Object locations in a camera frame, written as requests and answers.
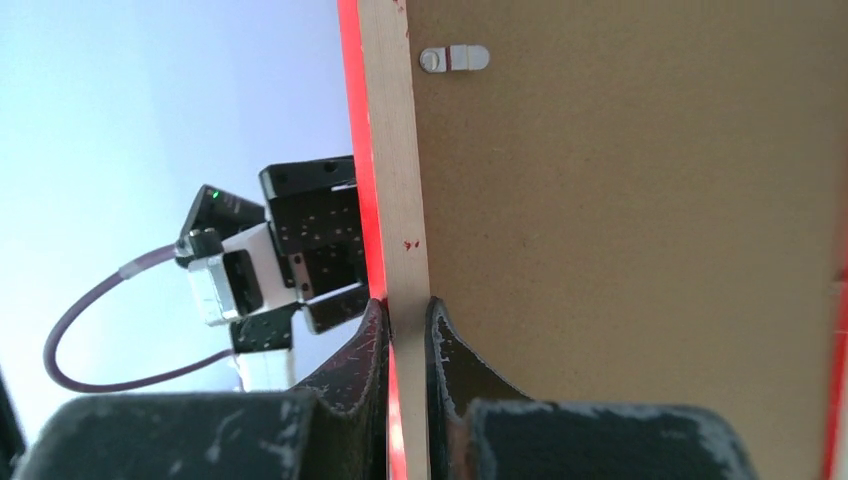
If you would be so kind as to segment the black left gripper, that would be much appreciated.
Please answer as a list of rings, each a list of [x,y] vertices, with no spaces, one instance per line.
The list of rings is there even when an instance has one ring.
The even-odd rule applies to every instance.
[[[360,316],[370,294],[354,158],[273,164],[259,181],[284,285],[310,331]]]

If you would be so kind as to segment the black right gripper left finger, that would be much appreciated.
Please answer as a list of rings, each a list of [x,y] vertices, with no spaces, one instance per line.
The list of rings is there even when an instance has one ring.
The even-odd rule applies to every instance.
[[[18,479],[383,479],[389,328],[358,331],[285,391],[96,395],[73,400],[19,462]]]

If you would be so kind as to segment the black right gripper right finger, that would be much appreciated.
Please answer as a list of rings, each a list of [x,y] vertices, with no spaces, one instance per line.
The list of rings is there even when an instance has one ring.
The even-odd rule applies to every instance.
[[[458,334],[445,302],[426,313],[434,479],[755,479],[733,428],[685,405],[535,400]]]

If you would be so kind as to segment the brown fibreboard backing board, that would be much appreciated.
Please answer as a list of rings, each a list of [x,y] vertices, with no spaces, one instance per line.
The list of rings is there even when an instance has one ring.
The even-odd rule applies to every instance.
[[[429,275],[527,394],[698,405],[822,475],[844,260],[843,1],[410,1]]]

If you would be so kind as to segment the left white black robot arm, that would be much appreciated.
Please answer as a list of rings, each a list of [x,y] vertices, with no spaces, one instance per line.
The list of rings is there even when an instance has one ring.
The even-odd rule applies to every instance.
[[[292,318],[318,335],[370,297],[354,160],[270,165],[257,203],[204,184],[176,241],[201,319],[229,331],[247,391],[294,379]]]

